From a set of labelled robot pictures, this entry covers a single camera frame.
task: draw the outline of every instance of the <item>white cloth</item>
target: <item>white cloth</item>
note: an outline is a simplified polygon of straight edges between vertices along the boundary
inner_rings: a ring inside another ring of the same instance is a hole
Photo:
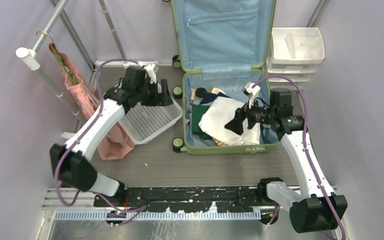
[[[235,117],[237,108],[242,108],[243,102],[228,97],[217,97],[204,115],[202,115],[199,127],[201,130],[226,144],[227,146],[258,145],[260,144],[260,124],[248,129],[248,121],[242,123],[243,134],[238,135],[225,128],[225,124]]]

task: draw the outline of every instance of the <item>pink bag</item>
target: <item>pink bag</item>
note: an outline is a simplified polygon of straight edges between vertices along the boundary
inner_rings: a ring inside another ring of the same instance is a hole
[[[77,83],[73,85],[70,77],[67,75],[63,66],[61,66],[58,57],[55,55],[53,48],[56,50],[63,63],[67,67],[68,72],[72,76],[73,80]],[[60,52],[54,42],[51,42],[48,46],[49,51],[55,57],[58,65],[61,66],[62,74],[64,76],[64,83],[67,90],[70,91],[80,111],[86,120],[90,119],[95,111],[99,107],[99,101],[95,97],[96,89],[91,85],[86,85],[82,73],[71,62],[69,57]],[[115,124],[108,134],[98,145],[98,152],[103,160],[117,160],[124,158],[130,151],[135,149],[135,144],[123,130],[119,123]]]

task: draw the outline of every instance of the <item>clothing pile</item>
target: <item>clothing pile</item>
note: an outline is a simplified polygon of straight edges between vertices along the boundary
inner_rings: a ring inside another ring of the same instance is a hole
[[[225,124],[230,122],[238,108],[244,106],[244,102],[235,100],[218,88],[208,89],[199,104],[190,106],[190,129],[207,146],[241,146],[259,145],[277,142],[277,139],[266,139],[265,133],[270,129],[262,124],[256,124],[248,129],[248,122],[243,121],[243,134],[237,135],[231,130],[225,129]]]

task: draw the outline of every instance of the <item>gray floor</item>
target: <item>gray floor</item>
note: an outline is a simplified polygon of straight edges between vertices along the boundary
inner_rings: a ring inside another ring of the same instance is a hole
[[[183,74],[181,69],[160,67],[157,78],[167,79],[171,90],[182,85]],[[102,90],[117,84],[123,76],[122,68],[103,68]],[[294,114],[302,114],[299,99],[296,94],[293,96]],[[92,164],[99,172],[128,187],[255,186],[261,178],[270,177],[280,177],[288,185],[298,184],[281,145],[274,151],[254,154],[191,155],[173,152],[172,140],[176,137],[183,137],[182,120],[150,143],[137,145],[124,159],[104,161],[95,154]]]

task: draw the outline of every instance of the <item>suitcase pocket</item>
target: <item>suitcase pocket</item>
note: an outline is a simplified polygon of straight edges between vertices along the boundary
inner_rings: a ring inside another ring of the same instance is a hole
[[[259,8],[187,17],[190,68],[256,63]]]

